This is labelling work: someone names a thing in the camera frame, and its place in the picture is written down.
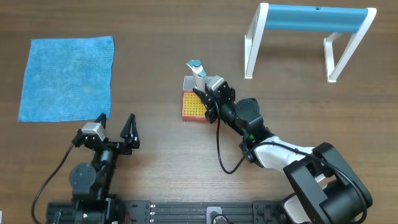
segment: white rack leg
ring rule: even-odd
[[[375,8],[368,8],[368,15],[366,16],[365,20],[363,21],[361,27],[357,31],[357,33],[353,34],[348,42],[346,49],[344,50],[343,55],[341,56],[339,62],[335,67],[335,61],[333,58],[333,47],[332,43],[335,39],[340,37],[341,33],[332,33],[329,37],[323,40],[323,45],[325,48],[325,63],[326,63],[326,75],[328,82],[336,82],[338,76],[340,75],[343,68],[346,66],[348,60],[351,58],[352,54],[354,53],[355,49],[361,42],[362,38],[368,31],[374,16],[376,15],[377,10]]]
[[[251,21],[248,33],[244,36],[244,78],[252,79],[262,33],[266,26],[268,3],[260,3]]]

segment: black cable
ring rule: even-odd
[[[58,165],[58,167],[54,170],[54,172],[52,172],[52,174],[50,175],[50,177],[44,182],[43,186],[40,188],[39,192],[37,193],[35,199],[33,200],[32,203],[32,210],[31,210],[31,215],[32,215],[32,219],[36,224],[40,224],[40,222],[36,219],[35,216],[35,206],[36,206],[36,202],[40,197],[40,194],[42,193],[43,189],[45,188],[45,186],[50,182],[51,178],[58,172],[58,170],[60,170],[61,166],[63,165],[63,163],[65,162],[65,160],[67,159],[69,152],[72,150],[73,148],[73,143],[70,144],[67,153],[65,153],[61,163]]]
[[[320,163],[324,164],[325,166],[329,167],[330,169],[334,170],[336,173],[339,173],[341,176],[344,177],[344,179],[347,180],[347,182],[349,182],[349,184],[351,186],[353,186],[354,190],[356,191],[356,193],[358,194],[359,198],[361,199],[361,203],[362,203],[362,206],[363,206],[362,217],[358,221],[350,222],[350,223],[360,224],[360,223],[365,221],[365,219],[366,219],[366,217],[368,215],[368,207],[366,206],[365,198],[363,197],[363,195],[362,195],[361,191],[359,190],[358,186],[349,177],[347,177],[347,175],[344,174],[343,171],[341,171],[339,168],[337,168],[336,166],[334,166],[333,164],[329,163],[326,160],[323,160],[323,159],[320,159],[317,156],[314,156],[313,154],[302,152],[302,151],[299,151],[298,149],[293,149],[293,148],[285,146],[285,145],[283,145],[281,143],[262,142],[262,143],[258,144],[256,147],[262,146],[262,145],[273,145],[273,146],[283,147],[284,149],[287,149],[289,151],[292,151],[294,153],[297,153],[297,154],[300,154],[300,155],[303,155],[303,156],[307,156],[307,157],[313,159],[314,161],[320,162]]]
[[[337,168],[333,164],[330,164],[329,162],[327,162],[327,161],[325,161],[323,159],[320,159],[319,157],[316,157],[316,156],[314,156],[312,154],[308,154],[306,152],[302,152],[302,151],[299,151],[298,149],[293,149],[291,147],[288,147],[288,146],[285,146],[283,144],[276,143],[276,142],[262,142],[262,143],[258,144],[256,147],[250,149],[249,151],[246,151],[246,153],[243,155],[242,159],[238,162],[238,164],[236,164],[235,168],[232,171],[226,170],[224,165],[223,165],[223,162],[221,161],[221,155],[220,155],[220,141],[219,141],[220,140],[220,137],[219,137],[219,135],[220,135],[220,123],[221,123],[221,121],[220,121],[220,119],[221,119],[220,118],[220,109],[218,108],[217,101],[215,99],[213,99],[213,101],[215,102],[216,109],[217,109],[217,114],[218,114],[217,132],[216,132],[218,161],[220,162],[220,166],[221,166],[222,170],[226,174],[233,174],[239,168],[239,166],[242,164],[242,162],[246,158],[246,156],[248,156],[248,154],[251,153],[253,150],[255,150],[255,148],[257,148],[258,146],[261,146],[261,145],[273,145],[273,146],[283,147],[283,148],[285,148],[285,149],[287,149],[289,151],[292,151],[294,153],[307,156],[307,157],[313,159],[314,161],[320,162],[320,163],[324,164],[325,166],[329,167],[330,169],[334,170],[335,172],[339,173],[341,176],[343,176],[344,179],[346,179],[347,182],[351,186],[353,186],[354,190],[356,191],[356,193],[358,194],[359,198],[361,199],[361,203],[362,203],[362,206],[363,206],[362,217],[358,221],[351,222],[351,223],[360,224],[360,223],[363,223],[365,221],[365,219],[366,219],[366,217],[368,215],[368,207],[366,206],[365,198],[363,197],[361,191],[358,189],[358,186],[349,177],[347,177],[347,175],[344,174],[339,168]]]

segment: blue panel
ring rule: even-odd
[[[355,33],[367,15],[368,9],[270,4],[266,29]]]

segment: wooden table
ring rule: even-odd
[[[221,75],[237,100],[258,99],[265,125],[300,146],[332,143],[372,193],[367,223],[396,223],[398,210],[398,1],[315,1],[303,5],[376,7],[378,14],[335,84],[326,82],[322,40],[327,34],[266,31],[253,80],[244,80],[244,34],[260,1],[0,2],[0,210],[3,223],[32,223],[31,203],[85,121],[19,123],[30,39],[112,35],[115,55],[111,119],[118,139],[135,113],[141,148],[121,156],[112,192],[127,200],[251,202],[292,193],[284,174],[244,162],[233,175],[216,157],[216,126],[184,123],[182,80],[189,59]],[[298,4],[295,1],[276,1]],[[348,38],[334,45],[344,51]],[[239,136],[220,130],[231,169],[241,157]],[[72,150],[36,207],[69,201],[71,169],[93,151]]]

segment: robotic arm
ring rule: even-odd
[[[193,91],[205,105],[209,123],[219,118],[242,136],[239,147],[250,163],[285,173],[295,195],[283,208],[293,223],[348,223],[361,212],[358,222],[364,221],[371,195],[331,144],[300,147],[280,140],[264,126],[257,100],[235,104],[235,90],[222,77],[214,77],[205,93]],[[322,189],[318,182],[333,175],[336,179]]]

